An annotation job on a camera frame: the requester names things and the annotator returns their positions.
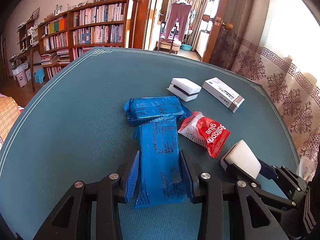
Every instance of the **table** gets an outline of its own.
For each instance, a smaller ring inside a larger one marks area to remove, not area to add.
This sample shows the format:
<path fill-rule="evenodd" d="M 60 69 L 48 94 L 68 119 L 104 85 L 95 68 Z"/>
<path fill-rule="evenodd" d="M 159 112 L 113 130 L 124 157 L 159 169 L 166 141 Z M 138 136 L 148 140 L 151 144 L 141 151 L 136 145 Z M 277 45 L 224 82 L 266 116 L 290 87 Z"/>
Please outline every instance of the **table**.
<path fill-rule="evenodd" d="M 31 83 L 32 83 L 33 92 L 35 92 L 35 77 L 34 77 L 34 72 L 33 72 L 33 53 L 38 50 L 39 50 L 39 44 L 37 44 L 35 46 L 30 45 L 28 47 L 28 50 L 22 52 L 17 57 L 11 58 L 9 60 L 10 63 L 14 62 L 14 68 L 16 68 L 17 67 L 17 59 L 22 58 L 22 57 L 26 57 L 26 56 L 30 56 Z"/>
<path fill-rule="evenodd" d="M 228 181 L 220 158 L 243 139 L 269 164 L 295 171 L 299 162 L 281 116 L 260 85 L 210 64 L 153 51 L 95 48 L 51 79 L 29 102 L 0 151 L 0 213 L 13 232 L 32 239 L 66 190 L 77 180 L 99 181 L 138 150 L 134 127 L 126 122 L 129 98 L 165 96 L 173 77 L 198 85 L 218 77 L 245 98 L 232 113 L 207 91 L 184 103 L 231 131 L 218 159 L 179 134 L 205 172 Z M 264 189 L 284 196 L 258 177 Z M 201 204 L 133 209 L 119 205 L 124 239 L 196 239 Z"/>

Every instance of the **plaid fabric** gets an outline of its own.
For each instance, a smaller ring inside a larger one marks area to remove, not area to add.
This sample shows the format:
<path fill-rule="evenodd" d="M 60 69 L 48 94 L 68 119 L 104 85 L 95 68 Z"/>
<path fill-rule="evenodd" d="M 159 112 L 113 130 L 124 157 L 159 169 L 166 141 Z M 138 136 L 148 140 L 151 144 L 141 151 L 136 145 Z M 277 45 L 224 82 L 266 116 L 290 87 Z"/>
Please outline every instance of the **plaid fabric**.
<path fill-rule="evenodd" d="M 13 98 L 0 97 L 0 147 L 19 114 L 18 105 Z"/>

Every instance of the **red candy wrapper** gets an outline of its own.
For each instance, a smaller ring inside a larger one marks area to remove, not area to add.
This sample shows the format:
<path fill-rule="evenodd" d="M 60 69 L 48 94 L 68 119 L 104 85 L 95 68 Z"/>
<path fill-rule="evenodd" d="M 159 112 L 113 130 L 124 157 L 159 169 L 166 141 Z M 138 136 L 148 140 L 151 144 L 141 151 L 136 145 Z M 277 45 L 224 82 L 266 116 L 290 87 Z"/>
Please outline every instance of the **red candy wrapper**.
<path fill-rule="evenodd" d="M 203 116 L 201 112 L 193 112 L 183 121 L 178 133 L 206 147 L 209 155 L 217 158 L 230 131 L 221 123 Z"/>

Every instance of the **hanging clothes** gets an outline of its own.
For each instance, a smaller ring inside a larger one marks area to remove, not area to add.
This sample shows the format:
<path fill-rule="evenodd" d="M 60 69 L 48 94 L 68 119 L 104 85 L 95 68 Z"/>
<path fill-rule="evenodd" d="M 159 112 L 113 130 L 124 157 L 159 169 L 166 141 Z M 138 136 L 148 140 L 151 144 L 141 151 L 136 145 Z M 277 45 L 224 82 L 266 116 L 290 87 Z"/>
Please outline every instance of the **hanging clothes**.
<path fill-rule="evenodd" d="M 179 41 L 183 41 L 184 31 L 186 29 L 186 24 L 189 18 L 189 13 L 192 9 L 191 4 L 183 4 L 183 3 L 173 3 L 171 5 L 171 12 L 169 15 L 169 19 L 167 22 L 167 28 L 165 31 L 165 39 L 169 37 L 170 31 L 176 24 L 177 20 L 179 22 Z"/>

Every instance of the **blue snack package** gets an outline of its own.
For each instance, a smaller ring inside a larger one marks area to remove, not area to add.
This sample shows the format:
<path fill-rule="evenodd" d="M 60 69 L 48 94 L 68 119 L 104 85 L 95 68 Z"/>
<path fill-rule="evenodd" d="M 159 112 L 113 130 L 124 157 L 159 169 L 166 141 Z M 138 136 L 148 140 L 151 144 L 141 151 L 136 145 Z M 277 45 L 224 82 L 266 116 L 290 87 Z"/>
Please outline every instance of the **blue snack package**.
<path fill-rule="evenodd" d="M 176 96 L 131 98 L 125 103 L 124 110 L 128 122 L 134 126 L 166 115 L 174 116 L 177 120 L 191 115 Z"/>
<path fill-rule="evenodd" d="M 186 192 L 182 181 L 178 134 L 174 116 L 137 127 L 140 144 L 140 191 L 135 208 L 180 203 Z"/>

